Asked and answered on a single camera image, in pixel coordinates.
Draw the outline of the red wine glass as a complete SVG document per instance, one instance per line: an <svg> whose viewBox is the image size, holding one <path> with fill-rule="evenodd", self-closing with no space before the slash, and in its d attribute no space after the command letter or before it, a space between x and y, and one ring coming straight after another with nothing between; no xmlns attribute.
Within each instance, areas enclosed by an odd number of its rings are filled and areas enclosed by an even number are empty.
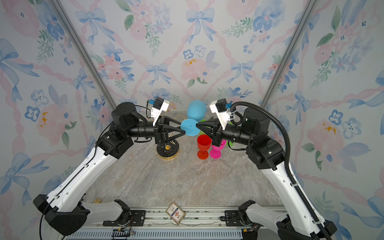
<svg viewBox="0 0 384 240"><path fill-rule="evenodd" d="M201 160L207 159L209 156L208 150L211 147L212 139L207 135L200 135L197 138L197 144L199 148L199 151L197 153L198 158Z"/></svg>

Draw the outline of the teal wine glass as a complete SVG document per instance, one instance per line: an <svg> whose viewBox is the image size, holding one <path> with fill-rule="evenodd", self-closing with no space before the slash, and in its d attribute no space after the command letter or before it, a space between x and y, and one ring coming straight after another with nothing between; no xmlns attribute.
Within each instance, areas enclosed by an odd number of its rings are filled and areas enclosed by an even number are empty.
<svg viewBox="0 0 384 240"><path fill-rule="evenodd" d="M192 101L187 110L187 118L182 121L181 129L185 131L187 136L193 137L200 133L196 127L206 115L206 105L202 101Z"/></svg>

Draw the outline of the pink wine glass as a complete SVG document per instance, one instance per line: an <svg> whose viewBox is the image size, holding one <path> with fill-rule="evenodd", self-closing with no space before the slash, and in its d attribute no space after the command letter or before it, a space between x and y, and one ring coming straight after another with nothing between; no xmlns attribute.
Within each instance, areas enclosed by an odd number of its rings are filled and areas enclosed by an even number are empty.
<svg viewBox="0 0 384 240"><path fill-rule="evenodd" d="M212 145L212 149L210 151L210 157L213 159L219 159L222 155L222 150L224 149L225 145L227 144L226 140L222 140L219 147Z"/></svg>

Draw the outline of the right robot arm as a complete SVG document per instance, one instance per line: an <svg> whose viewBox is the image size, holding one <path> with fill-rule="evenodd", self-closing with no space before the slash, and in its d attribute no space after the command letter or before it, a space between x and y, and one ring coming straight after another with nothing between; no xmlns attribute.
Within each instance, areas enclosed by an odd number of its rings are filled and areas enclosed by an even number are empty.
<svg viewBox="0 0 384 240"><path fill-rule="evenodd" d="M266 227L281 240L329 240L337 227L325 220L308 200L292 173L288 149L268 136L271 121L266 111L246 108L238 126L223 127L220 118L216 118L198 123L197 128L212 139L214 146L224 140L244 145L248 158L268 178L283 202L285 215L252 200L240 205L238 221L246 227L246 232Z"/></svg>

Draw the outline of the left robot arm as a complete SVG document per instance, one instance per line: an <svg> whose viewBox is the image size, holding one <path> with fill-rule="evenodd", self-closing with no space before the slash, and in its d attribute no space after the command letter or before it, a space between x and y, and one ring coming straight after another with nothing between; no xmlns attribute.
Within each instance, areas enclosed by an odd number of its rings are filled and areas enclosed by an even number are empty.
<svg viewBox="0 0 384 240"><path fill-rule="evenodd" d="M111 222L127 226L132 222L131 209L122 200L92 204L83 202L83 196L138 138L154 139L159 145L185 135L181 122L161 115L168 110L168 101L156 98L150 104L153 121L138 113L131 102L119 104L111 113L113 121L107 131L101 134L85 160L57 188L34 199L34 205L42 213L41 219L62 236L69 236L88 224Z"/></svg>

